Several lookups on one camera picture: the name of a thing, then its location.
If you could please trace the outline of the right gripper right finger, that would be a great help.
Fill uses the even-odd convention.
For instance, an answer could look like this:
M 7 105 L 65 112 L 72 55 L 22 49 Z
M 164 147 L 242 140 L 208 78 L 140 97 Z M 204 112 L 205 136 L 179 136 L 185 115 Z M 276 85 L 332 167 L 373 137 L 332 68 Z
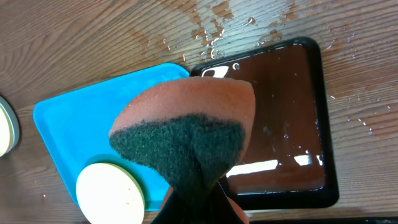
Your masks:
M 219 183 L 213 187 L 204 204 L 202 218 L 206 224 L 244 224 Z

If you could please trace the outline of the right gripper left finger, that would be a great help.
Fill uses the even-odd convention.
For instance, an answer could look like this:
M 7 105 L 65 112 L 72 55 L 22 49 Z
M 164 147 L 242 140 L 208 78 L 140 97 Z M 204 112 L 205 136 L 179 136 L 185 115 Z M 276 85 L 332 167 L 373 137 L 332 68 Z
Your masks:
M 199 223 L 198 195 L 192 189 L 169 188 L 162 208 L 152 224 L 197 224 Z

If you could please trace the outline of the yellow plate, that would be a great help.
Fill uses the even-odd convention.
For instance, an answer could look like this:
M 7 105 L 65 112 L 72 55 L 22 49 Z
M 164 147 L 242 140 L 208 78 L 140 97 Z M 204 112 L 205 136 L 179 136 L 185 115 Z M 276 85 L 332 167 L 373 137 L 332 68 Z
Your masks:
M 1 108 L 0 128 L 0 155 L 3 156 L 11 150 L 14 144 L 12 123 L 3 108 Z
M 144 194 L 137 180 L 115 164 L 85 167 L 76 180 L 78 205 L 92 224 L 141 224 Z

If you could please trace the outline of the red black sponge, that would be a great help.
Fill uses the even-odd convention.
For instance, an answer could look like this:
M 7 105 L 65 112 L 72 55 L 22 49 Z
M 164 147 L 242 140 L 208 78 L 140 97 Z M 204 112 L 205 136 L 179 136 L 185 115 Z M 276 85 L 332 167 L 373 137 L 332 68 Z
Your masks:
M 248 148 L 254 89 L 231 78 L 188 77 L 137 95 L 109 131 L 125 160 L 156 170 L 188 208 L 202 208 L 210 192 Z

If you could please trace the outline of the light blue plate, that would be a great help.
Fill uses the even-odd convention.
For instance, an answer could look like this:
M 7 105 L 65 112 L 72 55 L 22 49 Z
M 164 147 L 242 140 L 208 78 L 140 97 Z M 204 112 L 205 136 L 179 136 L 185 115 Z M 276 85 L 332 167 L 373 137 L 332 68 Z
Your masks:
M 17 116 L 16 116 L 14 110 L 12 109 L 10 104 L 3 97 L 1 97 L 1 108 L 3 108 L 6 111 L 8 117 L 12 123 L 12 128 L 13 128 L 13 132 L 14 132 L 14 144 L 13 144 L 13 147 L 11 148 L 11 150 L 12 150 L 13 148 L 15 148 L 15 146 L 19 142 L 19 137 L 20 137 L 19 122 L 18 122 L 18 119 L 17 119 Z

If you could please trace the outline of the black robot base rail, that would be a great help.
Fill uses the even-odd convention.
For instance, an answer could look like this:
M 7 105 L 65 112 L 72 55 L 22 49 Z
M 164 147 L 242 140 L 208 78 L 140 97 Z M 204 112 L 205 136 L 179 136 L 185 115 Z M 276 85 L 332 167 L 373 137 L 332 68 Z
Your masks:
M 397 224 L 397 217 L 252 221 L 250 224 Z

